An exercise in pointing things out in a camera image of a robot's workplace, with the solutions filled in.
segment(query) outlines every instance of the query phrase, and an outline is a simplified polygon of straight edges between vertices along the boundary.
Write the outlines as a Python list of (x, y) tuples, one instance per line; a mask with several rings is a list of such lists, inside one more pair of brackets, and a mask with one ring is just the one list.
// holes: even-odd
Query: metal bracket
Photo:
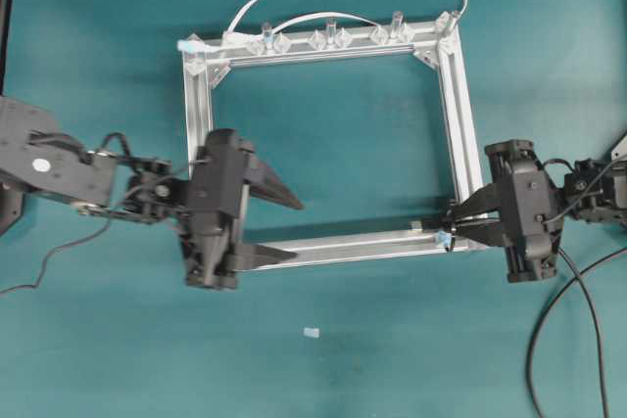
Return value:
[(222, 82), (229, 72), (231, 72), (231, 67), (228, 65), (228, 61), (210, 66), (209, 84), (211, 85), (212, 90), (215, 89), (220, 82)]
[(627, 155), (627, 135), (623, 137), (620, 142), (611, 150), (611, 157), (616, 159), (620, 156)]
[(24, 193), (0, 185), (0, 235), (4, 234), (22, 216)]

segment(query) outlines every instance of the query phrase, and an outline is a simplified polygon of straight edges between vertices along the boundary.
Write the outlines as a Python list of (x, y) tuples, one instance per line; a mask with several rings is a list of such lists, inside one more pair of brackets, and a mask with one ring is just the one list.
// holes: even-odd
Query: teal table surface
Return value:
[[(90, 148), (116, 130), (135, 154), (182, 163), (176, 40), (219, 34), (246, 1), (15, 0), (5, 93), (50, 110)], [(320, 10), (421, 20), (458, 2), (264, 0), (241, 26)], [(480, 147), (526, 138), (543, 158), (603, 157), (627, 131), (625, 6), (470, 0), (461, 36)], [(411, 57), (239, 70), (215, 98), (217, 125), (252, 139), (307, 206), (253, 202), (249, 240), (405, 227), (453, 193), (436, 76)], [(0, 283), (28, 282), (51, 247), (101, 223), (29, 199), (0, 239)], [(581, 267), (622, 245), (617, 227), (566, 223), (563, 246)], [(494, 249), (247, 273), (237, 292), (206, 292), (183, 286), (166, 226), (115, 223), (53, 258), (39, 291), (0, 298), (0, 414), (531, 417), (524, 351), (568, 278), (560, 271), (510, 285)], [(610, 408), (627, 416), (625, 260), (589, 284)], [(572, 290), (537, 353), (548, 416), (601, 416), (596, 361), (590, 314)]]

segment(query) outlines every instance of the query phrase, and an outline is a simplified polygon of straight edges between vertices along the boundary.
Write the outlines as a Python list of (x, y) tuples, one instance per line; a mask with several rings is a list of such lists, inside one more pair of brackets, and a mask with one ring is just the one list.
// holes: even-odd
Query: bolt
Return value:
[(160, 198), (167, 198), (169, 196), (169, 188), (166, 185), (157, 185), (155, 194)]
[(50, 164), (50, 162), (46, 161), (45, 159), (35, 159), (34, 161), (32, 161), (32, 167), (34, 168), (34, 170), (41, 173), (47, 173), (48, 171), (50, 171), (51, 166), (52, 165)]

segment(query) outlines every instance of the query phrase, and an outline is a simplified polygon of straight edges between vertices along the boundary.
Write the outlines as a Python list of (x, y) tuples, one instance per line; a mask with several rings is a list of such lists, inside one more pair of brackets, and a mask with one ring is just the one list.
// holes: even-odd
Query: small white scrap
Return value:
[(307, 338), (320, 338), (320, 329), (314, 327), (305, 327), (303, 329), (303, 335)]

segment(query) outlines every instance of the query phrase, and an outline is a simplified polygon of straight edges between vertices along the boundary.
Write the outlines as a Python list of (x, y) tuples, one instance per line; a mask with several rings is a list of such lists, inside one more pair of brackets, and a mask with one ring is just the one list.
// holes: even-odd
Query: black cable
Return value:
[(569, 212), (571, 212), (574, 208), (577, 207), (577, 205), (579, 203), (581, 203), (581, 201), (586, 198), (588, 195), (590, 195), (590, 193), (592, 192), (592, 189), (595, 187), (595, 185), (597, 183), (599, 183), (599, 181), (603, 178), (603, 176), (608, 173), (617, 163), (622, 163), (625, 159), (627, 159), (627, 154), (623, 154), (620, 157), (617, 157), (616, 159), (612, 160), (610, 163), (608, 163), (600, 172), (599, 174), (588, 184), (588, 187), (586, 188), (586, 190), (581, 193), (577, 198), (575, 198), (575, 200), (569, 204), (566, 209), (564, 209), (562, 212), (560, 212), (558, 215), (556, 215), (555, 217), (551, 217), (550, 219), (547, 219), (545, 221), (545, 224), (550, 224), (552, 222), (556, 222), (560, 219), (562, 219), (563, 217), (565, 217)]
[[(128, 190), (126, 193), (124, 193), (124, 196), (120, 198), (120, 200), (114, 204), (114, 206), (112, 207), (112, 210), (116, 210), (117, 208), (119, 208), (120, 206), (122, 206), (124, 204), (124, 202), (130, 198), (132, 195), (134, 195), (135, 193), (137, 193), (138, 191), (145, 189), (146, 187), (149, 186), (154, 186), (154, 185), (158, 185), (160, 183), (163, 183), (166, 180), (169, 180), (171, 178), (174, 178), (178, 173), (181, 173), (183, 171), (185, 171), (187, 168), (189, 168), (190, 165), (195, 165), (197, 163), (205, 163), (206, 161), (204, 160), (200, 160), (200, 161), (193, 161), (188, 163), (187, 165), (177, 169), (176, 171), (172, 172), (169, 175), (166, 176), (162, 176), (160, 178), (157, 178), (155, 180), (149, 181), (147, 183), (143, 183), (141, 185), (136, 185), (134, 187), (132, 187), (130, 190)], [(43, 280), (43, 277), (46, 274), (46, 270), (48, 268), (48, 261), (50, 260), (50, 258), (52, 258), (52, 256), (56, 255), (59, 252), (62, 252), (63, 250), (67, 250), (67, 249), (72, 249), (74, 247), (78, 247), (79, 245), (85, 244), (87, 242), (91, 242), (92, 240), (96, 239), (97, 237), (100, 237), (102, 234), (104, 234), (105, 232), (107, 232), (107, 230), (109, 230), (109, 228), (111, 227), (111, 224), (113, 223), (113, 219), (112, 218), (108, 218), (107, 222), (105, 222), (105, 224), (98, 229), (97, 231), (95, 231), (93, 234), (88, 235), (86, 237), (82, 237), (78, 240), (74, 240), (72, 242), (68, 242), (66, 244), (60, 245), (59, 247), (55, 247), (54, 249), (50, 250), (46, 256), (43, 258), (43, 260), (41, 261), (41, 268), (39, 269), (39, 274), (37, 275), (37, 279), (35, 280), (34, 283), (32, 284), (20, 284), (17, 286), (12, 286), (11, 288), (6, 288), (3, 289), (2, 291), (0, 291), (0, 296), (4, 296), (6, 294), (10, 294), (13, 293), (14, 291), (19, 291), (22, 289), (32, 289), (35, 290), (37, 289), (40, 285), (41, 285), (41, 281)]]
[(568, 169), (572, 172), (575, 171), (575, 169), (572, 167), (572, 165), (570, 164), (569, 161), (566, 161), (565, 159), (548, 159), (547, 161), (542, 163), (542, 169), (544, 169), (545, 166), (548, 165), (555, 165), (555, 164), (559, 164), (559, 165), (565, 165), (568, 167)]
[(107, 134), (105, 138), (102, 140), (102, 143), (100, 144), (100, 147), (98, 148), (98, 150), (99, 151), (107, 150), (107, 146), (114, 139), (118, 139), (121, 145), (121, 151), (124, 153), (125, 157), (129, 158), (128, 165), (130, 166), (130, 169), (133, 170), (135, 174), (139, 175), (140, 172), (137, 169), (137, 165), (135, 164), (135, 161), (133, 160), (133, 154), (132, 152), (130, 152), (130, 146), (128, 145), (128, 140), (126, 139), (126, 136), (122, 134), (121, 132), (112, 132), (112, 133)]
[[(608, 408), (608, 403), (607, 403), (607, 390), (605, 387), (605, 365), (604, 365), (603, 334), (601, 331), (601, 322), (597, 314), (595, 303), (592, 300), (592, 297), (590, 296), (590, 292), (588, 291), (588, 288), (586, 287), (586, 284), (584, 283), (583, 276), (577, 269), (577, 266), (575, 265), (574, 261), (570, 258), (570, 256), (568, 256), (568, 254), (563, 249), (559, 249), (558, 252), (559, 252), (559, 255), (566, 262), (566, 264), (568, 264), (568, 267), (574, 274), (575, 280), (579, 283), (579, 286), (581, 287), (581, 290), (583, 291), (584, 296), (586, 297), (586, 302), (588, 303), (588, 307), (590, 308), (590, 313), (592, 315), (593, 323), (595, 325), (595, 335), (597, 337), (597, 358), (599, 360), (599, 385), (600, 385), (600, 390), (601, 390), (601, 402), (603, 405), (603, 417), (609, 418), (609, 408)], [(530, 369), (527, 371), (527, 374), (528, 374), (527, 385), (530, 389), (533, 405), (534, 405), (534, 408), (536, 409), (536, 412), (538, 413), (538, 416), (540, 416), (541, 418), (544, 418), (545, 415), (542, 411), (542, 408), (540, 408), (538, 398), (535, 394), (535, 388), (533, 386), (533, 378), (532, 378), (531, 372), (532, 371)]]
[(62, 132), (35, 134), (30, 136), (28, 143), (33, 145), (52, 144), (60, 148), (65, 148), (74, 152), (81, 162), (89, 163), (89, 155), (87, 154), (85, 146), (82, 145), (82, 142), (69, 134)]
[[(604, 256), (603, 258), (595, 261), (591, 265), (587, 266), (585, 269), (581, 271), (581, 276), (585, 276), (586, 274), (594, 271), (598, 267), (607, 263), (608, 261), (612, 261), (613, 259), (621, 256), (627, 255), (627, 247), (624, 247), (616, 252), (613, 252), (609, 255)], [(568, 281), (563, 288), (557, 293), (555, 297), (551, 299), (551, 301), (547, 304), (547, 306), (543, 309), (536, 325), (534, 326), (533, 333), (531, 334), (531, 339), (529, 340), (529, 346), (527, 347), (527, 357), (525, 360), (525, 380), (527, 382), (527, 389), (529, 390), (529, 394), (531, 395), (531, 400), (533, 402), (533, 406), (538, 413), (538, 416), (544, 417), (544, 413), (540, 408), (540, 403), (538, 401), (538, 396), (536, 395), (536, 389), (533, 384), (533, 356), (536, 350), (536, 345), (538, 343), (538, 338), (540, 337), (540, 332), (549, 317), (549, 314), (553, 310), (553, 308), (557, 305), (557, 303), (563, 298), (564, 294), (572, 287), (573, 284), (577, 282), (577, 278), (572, 278)]]
[(564, 261), (568, 264), (568, 267), (572, 271), (572, 274), (577, 278), (577, 282), (581, 287), (581, 290), (586, 297), (586, 302), (588, 303), (588, 307), (590, 308), (590, 313), (592, 315), (592, 321), (595, 324), (595, 335), (597, 336), (597, 359), (599, 360), (599, 386), (601, 391), (601, 403), (603, 406), (603, 417), (609, 418), (609, 404), (607, 403), (607, 388), (605, 386), (605, 360), (603, 354), (603, 333), (601, 331), (601, 321), (599, 320), (599, 315), (597, 314), (597, 308), (595, 307), (595, 303), (592, 300), (592, 296), (590, 296), (590, 292), (584, 283), (584, 278), (581, 276), (581, 273), (577, 269), (574, 261), (568, 256), (568, 254), (564, 251), (564, 249), (559, 249), (559, 255), (563, 258)]

